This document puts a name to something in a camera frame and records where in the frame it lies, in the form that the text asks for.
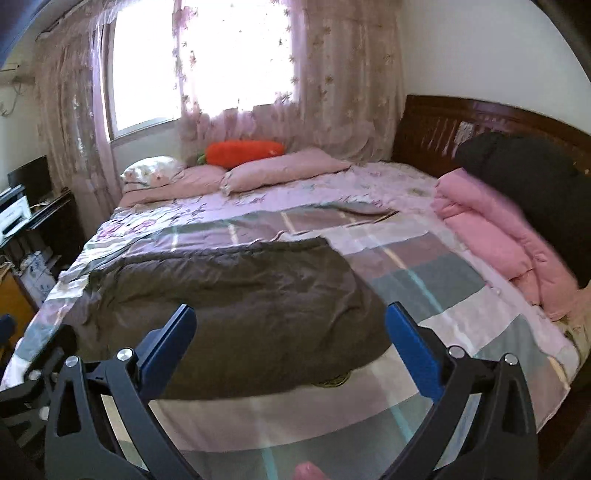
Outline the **operator thumb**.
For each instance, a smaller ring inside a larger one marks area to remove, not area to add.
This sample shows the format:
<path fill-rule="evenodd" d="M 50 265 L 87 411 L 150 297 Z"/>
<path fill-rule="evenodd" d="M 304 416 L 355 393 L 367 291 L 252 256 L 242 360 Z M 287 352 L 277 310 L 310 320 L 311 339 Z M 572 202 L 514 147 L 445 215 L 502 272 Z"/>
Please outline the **operator thumb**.
<path fill-rule="evenodd" d="M 329 480 L 329 477 L 315 464 L 304 462 L 294 469 L 294 480 Z"/>

